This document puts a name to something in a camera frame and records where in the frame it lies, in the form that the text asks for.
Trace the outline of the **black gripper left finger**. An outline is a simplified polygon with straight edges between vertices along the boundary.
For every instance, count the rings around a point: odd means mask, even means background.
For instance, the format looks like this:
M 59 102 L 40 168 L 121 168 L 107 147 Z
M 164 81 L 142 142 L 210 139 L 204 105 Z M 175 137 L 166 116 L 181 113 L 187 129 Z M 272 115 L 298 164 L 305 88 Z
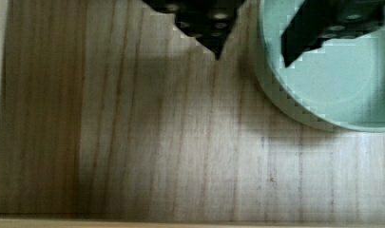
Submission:
M 174 14 L 175 26 L 221 58 L 226 40 L 246 0 L 142 0 L 159 13 Z

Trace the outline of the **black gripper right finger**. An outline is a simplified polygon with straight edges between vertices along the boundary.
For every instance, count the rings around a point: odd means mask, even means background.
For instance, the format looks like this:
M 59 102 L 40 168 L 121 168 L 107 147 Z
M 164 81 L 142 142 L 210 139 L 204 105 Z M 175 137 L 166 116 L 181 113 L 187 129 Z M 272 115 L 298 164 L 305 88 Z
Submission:
M 281 35 L 289 67 L 331 39 L 356 39 L 385 25 L 385 0 L 304 0 Z

